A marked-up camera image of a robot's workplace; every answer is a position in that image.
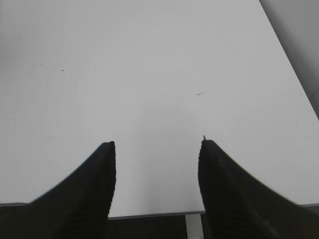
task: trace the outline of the black textured material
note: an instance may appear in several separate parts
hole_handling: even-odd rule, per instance
[[[0,224],[3,239],[102,239],[116,183],[115,144],[102,143],[65,180]]]
[[[214,239],[319,239],[319,217],[260,183],[203,140],[198,181]]]

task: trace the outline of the black object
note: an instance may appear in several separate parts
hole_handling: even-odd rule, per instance
[[[116,183],[115,144],[102,143],[56,187],[0,221],[2,239],[102,239]]]
[[[109,220],[108,239],[187,239],[185,216]]]
[[[272,191],[214,141],[202,141],[198,181],[214,239],[319,239],[319,217]]]

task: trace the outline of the white tabletop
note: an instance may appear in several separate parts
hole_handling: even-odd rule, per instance
[[[3,0],[0,202],[28,203],[115,141],[109,216],[204,210],[203,135],[319,203],[318,119],[256,0]]]

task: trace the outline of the white table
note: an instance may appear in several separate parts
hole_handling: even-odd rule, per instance
[[[109,216],[204,210],[203,135],[319,202],[319,123],[256,0],[3,0],[0,202],[28,203],[114,140]]]

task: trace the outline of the black ribbed surface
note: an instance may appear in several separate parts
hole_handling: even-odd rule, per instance
[[[203,140],[198,181],[214,239],[319,238],[319,217],[281,197]]]
[[[115,144],[101,144],[65,180],[0,225],[4,239],[101,239],[116,182]]]

